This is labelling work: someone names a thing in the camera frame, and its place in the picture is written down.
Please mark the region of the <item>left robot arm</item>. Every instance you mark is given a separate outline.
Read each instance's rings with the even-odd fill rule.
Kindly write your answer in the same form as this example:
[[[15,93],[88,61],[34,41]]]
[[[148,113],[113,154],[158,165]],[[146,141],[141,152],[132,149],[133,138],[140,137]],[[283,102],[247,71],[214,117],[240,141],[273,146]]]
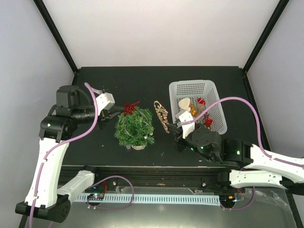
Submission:
[[[81,89],[75,85],[62,86],[57,90],[57,103],[40,124],[39,155],[30,190],[15,212],[28,217],[28,226],[34,226],[34,219],[62,223],[69,214],[74,200],[87,188],[98,189],[101,176],[83,170],[58,187],[63,158],[70,143],[89,135],[95,128],[103,110],[109,111],[115,104],[111,93],[92,88],[88,83],[88,98],[93,104],[81,107]]]

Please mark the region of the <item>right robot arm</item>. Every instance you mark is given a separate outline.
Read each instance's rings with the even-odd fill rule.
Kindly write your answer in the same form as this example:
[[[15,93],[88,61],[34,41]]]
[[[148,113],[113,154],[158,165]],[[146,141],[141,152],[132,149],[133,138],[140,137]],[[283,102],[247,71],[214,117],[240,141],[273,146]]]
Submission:
[[[201,124],[167,125],[179,151],[190,149],[222,167],[216,179],[220,191],[230,188],[272,187],[304,194],[304,160],[284,156],[241,140],[223,139]]]

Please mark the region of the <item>red star tree topper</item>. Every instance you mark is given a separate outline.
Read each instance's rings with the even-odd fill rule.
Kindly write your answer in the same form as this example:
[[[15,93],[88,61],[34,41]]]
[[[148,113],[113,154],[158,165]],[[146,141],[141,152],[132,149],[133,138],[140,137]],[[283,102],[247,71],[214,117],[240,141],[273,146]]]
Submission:
[[[125,102],[125,106],[124,106],[124,116],[127,116],[128,114],[132,115],[134,111],[137,111],[137,106],[140,103],[140,101],[135,102],[135,103],[129,103],[129,102]]]

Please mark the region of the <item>gold gift box ornament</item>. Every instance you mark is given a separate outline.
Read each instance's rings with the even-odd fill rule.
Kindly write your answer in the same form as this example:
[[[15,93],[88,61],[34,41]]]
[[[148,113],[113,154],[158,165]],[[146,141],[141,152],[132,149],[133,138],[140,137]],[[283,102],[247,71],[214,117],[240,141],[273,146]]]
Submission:
[[[197,112],[196,107],[195,107],[194,105],[192,105],[192,106],[190,107],[190,113],[191,113],[191,115],[192,115],[193,117],[196,117],[196,116],[198,115],[198,112]]]

